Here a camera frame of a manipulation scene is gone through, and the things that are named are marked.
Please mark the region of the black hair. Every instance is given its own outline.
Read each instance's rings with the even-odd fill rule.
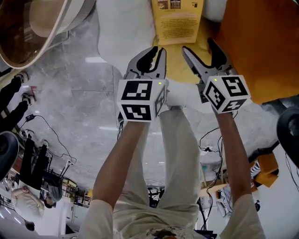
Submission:
[[[25,227],[29,230],[29,231],[34,231],[34,229],[35,229],[35,225],[34,225],[34,223],[33,222],[28,222],[28,221],[26,221],[25,222]]]
[[[47,204],[46,199],[43,201],[43,203],[45,204],[46,208],[52,208],[53,207],[53,205]]]

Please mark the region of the white cube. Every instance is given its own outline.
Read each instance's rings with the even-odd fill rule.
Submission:
[[[117,105],[127,121],[152,122],[166,102],[166,79],[123,79],[117,92]]]
[[[209,77],[204,95],[217,113],[236,111],[251,97],[241,75]]]

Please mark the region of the white t-shirt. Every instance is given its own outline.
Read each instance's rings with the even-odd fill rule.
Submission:
[[[40,190],[36,190],[22,181],[19,182],[19,188],[27,186],[29,190],[37,198],[39,198]],[[39,208],[37,203],[30,197],[28,193],[21,193],[17,196],[17,199],[12,199],[14,210],[18,213],[23,219],[29,222],[36,222],[43,217],[44,210]]]
[[[187,228],[169,225],[155,225],[148,230],[133,235],[131,239],[204,239],[202,235]],[[81,225],[78,239],[124,238],[126,232],[113,232],[112,207],[101,200],[93,200],[84,223]],[[251,194],[243,195],[234,204],[230,220],[220,235],[222,239],[264,239],[265,235],[259,221]]]

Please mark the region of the person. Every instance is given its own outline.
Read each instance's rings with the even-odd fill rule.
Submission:
[[[12,191],[12,203],[14,210],[25,220],[28,230],[34,230],[34,222],[43,218],[44,204],[39,199],[43,182],[44,165],[47,160],[47,143],[44,142],[39,152],[36,164],[31,173],[31,158],[34,142],[29,134],[26,140],[24,156],[20,170],[19,188]]]
[[[62,198],[62,180],[54,173],[44,172],[44,185],[48,189],[43,203],[47,208],[56,206],[56,203]]]
[[[25,72],[20,72],[15,75],[11,80],[11,83],[3,87],[0,91],[0,113],[8,106],[9,102],[13,98],[14,94],[17,93],[22,83],[28,81],[28,76]],[[0,123],[0,133],[3,131],[11,131],[16,124],[23,118],[29,105],[35,102],[34,97],[28,93],[22,94],[22,101],[18,106]]]
[[[265,238],[250,189],[250,170],[244,146],[231,113],[216,114],[223,137],[231,218],[222,239]],[[200,192],[198,142],[181,109],[160,114],[165,148],[165,192],[157,208],[149,207],[142,155],[149,124],[128,122],[101,167],[78,238],[198,238]]]

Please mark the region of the orange cushion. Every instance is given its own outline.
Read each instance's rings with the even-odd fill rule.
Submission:
[[[291,0],[228,0],[217,43],[261,104],[299,93],[299,6]]]

